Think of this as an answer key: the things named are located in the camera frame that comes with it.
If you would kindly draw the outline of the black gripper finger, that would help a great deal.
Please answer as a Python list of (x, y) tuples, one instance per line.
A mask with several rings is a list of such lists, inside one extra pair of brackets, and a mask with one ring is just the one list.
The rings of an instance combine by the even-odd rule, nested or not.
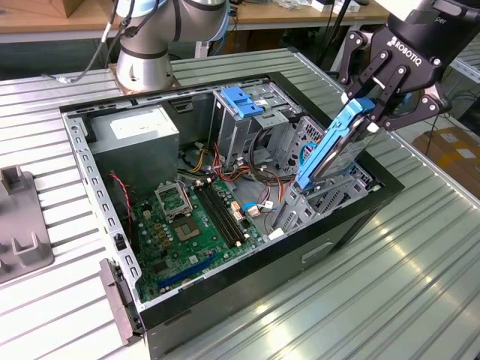
[(391, 31), (381, 28), (374, 33), (349, 31), (340, 61), (338, 80), (344, 87), (343, 105), (354, 98), (367, 97), (379, 86), (386, 90), (391, 76)]
[(425, 70), (398, 66), (388, 75), (368, 121), (386, 131), (395, 131), (449, 110), (449, 102), (440, 90), (442, 75), (443, 71), (433, 65)]

